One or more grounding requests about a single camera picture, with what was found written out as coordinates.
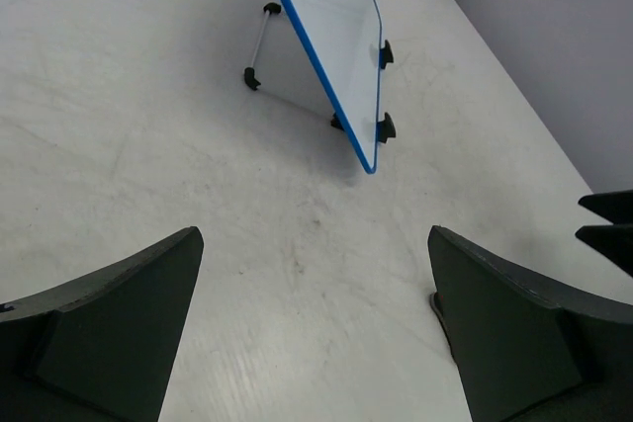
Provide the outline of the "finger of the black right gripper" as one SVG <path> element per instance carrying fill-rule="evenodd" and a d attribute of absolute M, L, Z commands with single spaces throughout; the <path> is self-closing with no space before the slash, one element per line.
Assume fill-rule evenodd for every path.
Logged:
<path fill-rule="evenodd" d="M 631 224 L 633 191 L 598 193 L 579 199 L 579 205 L 613 224 Z"/>
<path fill-rule="evenodd" d="M 633 228 L 631 224 L 588 225 L 576 237 L 630 277 L 633 276 Z"/>

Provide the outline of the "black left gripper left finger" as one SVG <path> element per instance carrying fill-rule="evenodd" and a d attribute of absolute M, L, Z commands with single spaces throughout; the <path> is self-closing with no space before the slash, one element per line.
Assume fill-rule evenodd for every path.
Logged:
<path fill-rule="evenodd" d="M 2 304 L 2 420 L 157 420 L 203 249 L 199 228 L 186 227 Z"/>

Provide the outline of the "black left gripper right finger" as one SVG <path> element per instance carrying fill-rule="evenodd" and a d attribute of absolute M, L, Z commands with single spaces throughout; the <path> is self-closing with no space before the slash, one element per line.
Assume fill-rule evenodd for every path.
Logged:
<path fill-rule="evenodd" d="M 475 421 L 629 421 L 632 307 L 434 226 L 428 252 Z"/>

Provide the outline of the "blue-framed whiteboard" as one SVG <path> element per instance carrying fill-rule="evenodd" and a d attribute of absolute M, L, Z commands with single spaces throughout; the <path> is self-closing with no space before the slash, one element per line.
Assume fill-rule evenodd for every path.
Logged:
<path fill-rule="evenodd" d="M 381 73 L 394 56 L 377 1 L 275 0 L 262 12 L 244 84 L 324 114 L 375 173 L 379 146 L 397 135 L 380 106 Z"/>

